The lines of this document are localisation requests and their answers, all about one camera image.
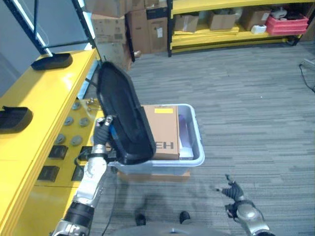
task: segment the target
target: gray carpet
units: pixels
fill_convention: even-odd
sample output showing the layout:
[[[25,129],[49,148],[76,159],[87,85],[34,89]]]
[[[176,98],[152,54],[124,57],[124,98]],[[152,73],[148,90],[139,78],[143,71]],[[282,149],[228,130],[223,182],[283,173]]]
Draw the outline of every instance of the gray carpet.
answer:
[[[206,159],[186,183],[119,181],[110,234],[135,225],[137,212],[150,222],[178,222],[187,210],[214,229],[245,235],[229,219],[231,201],[213,191],[234,175],[278,236],[315,234],[315,94],[298,64],[315,46],[300,43],[143,55],[129,72],[142,104],[189,103],[196,111]],[[315,72],[306,71],[315,85]],[[89,88],[87,97],[94,96]],[[98,205],[91,235],[106,226],[113,180]]]

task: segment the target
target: white plastic bin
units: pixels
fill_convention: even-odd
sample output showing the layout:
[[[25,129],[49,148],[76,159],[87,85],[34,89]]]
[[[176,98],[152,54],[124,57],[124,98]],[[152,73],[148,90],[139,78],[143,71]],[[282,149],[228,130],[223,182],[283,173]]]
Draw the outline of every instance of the white plastic bin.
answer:
[[[151,160],[138,165],[122,165],[119,162],[110,162],[125,174],[164,174],[182,175],[189,168],[200,166],[205,160],[205,153],[201,144],[200,132],[194,108],[189,104],[167,104],[162,106],[178,106],[178,114],[184,116],[192,147],[193,160]]]

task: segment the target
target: red plastic crate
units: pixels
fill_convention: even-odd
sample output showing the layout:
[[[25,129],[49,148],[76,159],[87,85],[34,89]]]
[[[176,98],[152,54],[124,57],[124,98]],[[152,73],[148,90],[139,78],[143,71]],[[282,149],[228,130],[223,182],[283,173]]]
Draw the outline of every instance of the red plastic crate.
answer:
[[[299,29],[299,30],[272,30],[272,29],[266,29],[266,31],[270,35],[297,35],[297,34],[304,34],[306,32],[306,29]]]
[[[266,21],[266,31],[270,35],[295,35],[303,34],[308,26],[308,18],[303,16],[300,20],[280,21],[269,16]]]

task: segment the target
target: electrical cord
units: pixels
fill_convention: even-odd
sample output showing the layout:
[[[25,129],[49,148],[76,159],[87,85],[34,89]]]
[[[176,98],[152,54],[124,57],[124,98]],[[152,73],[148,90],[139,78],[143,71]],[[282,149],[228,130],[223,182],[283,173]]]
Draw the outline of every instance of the electrical cord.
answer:
[[[78,163],[78,159],[79,159],[79,157],[84,156],[84,155],[86,155],[86,154],[87,154],[87,150],[84,150],[83,152],[81,152],[81,153],[73,160],[74,164],[75,164],[78,168],[80,168],[80,170],[83,171],[83,172],[84,172],[84,168],[83,168],[82,166],[80,166],[80,164]]]
[[[302,78],[303,78],[303,81],[306,85],[306,87],[308,87],[313,93],[315,93],[315,86],[312,88],[311,86],[309,86],[306,82],[306,79],[305,79],[305,76],[304,76],[304,73],[303,73],[303,69],[302,69],[302,64],[299,64],[299,68],[301,70],[301,75],[302,75]]]
[[[115,177],[115,182],[116,182],[116,184],[115,184],[115,193],[114,193],[114,203],[113,203],[113,206],[112,206],[112,209],[111,209],[109,218],[108,218],[107,225],[106,225],[106,227],[105,227],[105,229],[104,229],[104,231],[103,231],[103,233],[102,233],[102,236],[105,235],[105,232],[106,232],[106,230],[107,230],[107,228],[108,228],[108,226],[109,226],[109,224],[110,224],[110,222],[111,222],[111,220],[112,220],[112,217],[113,217],[113,214],[114,214],[115,205],[116,205],[117,186],[118,186],[118,184],[117,184],[117,174],[115,174],[115,175],[116,175],[116,177]]]

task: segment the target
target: yellow label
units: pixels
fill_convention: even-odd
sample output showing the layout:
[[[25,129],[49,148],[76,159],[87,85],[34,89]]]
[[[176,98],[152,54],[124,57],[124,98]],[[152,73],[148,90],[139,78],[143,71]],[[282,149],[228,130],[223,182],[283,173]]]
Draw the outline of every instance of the yellow label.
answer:
[[[173,114],[173,108],[155,108],[154,113]]]

